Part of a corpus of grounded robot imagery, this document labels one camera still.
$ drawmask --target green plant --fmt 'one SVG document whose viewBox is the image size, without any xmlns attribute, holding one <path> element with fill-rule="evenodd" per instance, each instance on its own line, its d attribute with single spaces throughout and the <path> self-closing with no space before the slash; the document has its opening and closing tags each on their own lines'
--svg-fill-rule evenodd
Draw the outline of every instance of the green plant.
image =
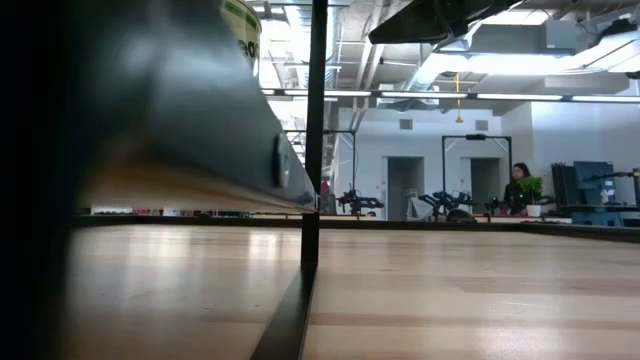
<svg viewBox="0 0 640 360">
<path fill-rule="evenodd" d="M 542 178 L 529 176 L 518 180 L 520 191 L 526 196 L 529 205 L 535 205 L 542 198 Z"/>
</svg>

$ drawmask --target doorway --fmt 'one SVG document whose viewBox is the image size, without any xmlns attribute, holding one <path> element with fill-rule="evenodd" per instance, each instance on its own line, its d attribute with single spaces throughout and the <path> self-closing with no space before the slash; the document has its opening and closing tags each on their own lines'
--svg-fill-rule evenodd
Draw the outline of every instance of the doorway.
<svg viewBox="0 0 640 360">
<path fill-rule="evenodd" d="M 389 157 L 387 181 L 387 220 L 406 221 L 409 191 L 424 194 L 424 158 Z"/>
<path fill-rule="evenodd" d="M 473 205 L 474 214 L 483 214 L 484 204 L 491 201 L 491 198 L 502 198 L 500 160 L 471 159 L 471 198 L 476 204 Z"/>
</svg>

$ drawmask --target woman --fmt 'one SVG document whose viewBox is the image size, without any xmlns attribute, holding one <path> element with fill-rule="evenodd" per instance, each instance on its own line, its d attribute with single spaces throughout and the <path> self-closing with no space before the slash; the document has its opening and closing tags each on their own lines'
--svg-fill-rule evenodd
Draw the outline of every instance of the woman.
<svg viewBox="0 0 640 360">
<path fill-rule="evenodd" d="M 529 167 L 525 163 L 513 165 L 511 183 L 504 188 L 504 202 L 507 204 L 509 215 L 527 215 L 526 205 L 520 201 L 520 186 L 518 180 L 531 176 Z"/>
</svg>

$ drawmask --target ceiling light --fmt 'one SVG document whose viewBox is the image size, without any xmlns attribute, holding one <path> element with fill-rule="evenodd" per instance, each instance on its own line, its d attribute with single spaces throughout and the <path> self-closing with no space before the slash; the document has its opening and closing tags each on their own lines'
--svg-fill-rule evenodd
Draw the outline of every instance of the ceiling light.
<svg viewBox="0 0 640 360">
<path fill-rule="evenodd" d="M 491 100 L 558 101 L 562 99 L 562 95 L 478 94 L 477 98 Z"/>
<path fill-rule="evenodd" d="M 327 90 L 324 92 L 327 96 L 350 96 L 350 97 L 367 97 L 371 96 L 371 91 L 339 91 Z"/>
<path fill-rule="evenodd" d="M 640 103 L 640 96 L 574 96 L 573 101 Z"/>
<path fill-rule="evenodd" d="M 441 93 L 441 92 L 400 92 L 383 91 L 382 97 L 392 98 L 414 98 L 414 99 L 464 99 L 465 93 Z"/>
<path fill-rule="evenodd" d="M 292 96 L 307 96 L 309 95 L 309 90 L 285 90 L 284 93 Z"/>
</svg>

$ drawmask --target white cylinder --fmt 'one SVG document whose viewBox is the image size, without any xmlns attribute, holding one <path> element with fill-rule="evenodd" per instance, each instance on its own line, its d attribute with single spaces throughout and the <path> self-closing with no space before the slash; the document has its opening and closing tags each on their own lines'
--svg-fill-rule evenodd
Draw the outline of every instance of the white cylinder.
<svg viewBox="0 0 640 360">
<path fill-rule="evenodd" d="M 225 0 L 222 3 L 222 16 L 227 26 L 238 39 L 238 46 L 249 61 L 253 77 L 260 72 L 260 18 L 258 14 L 242 0 Z"/>
</svg>

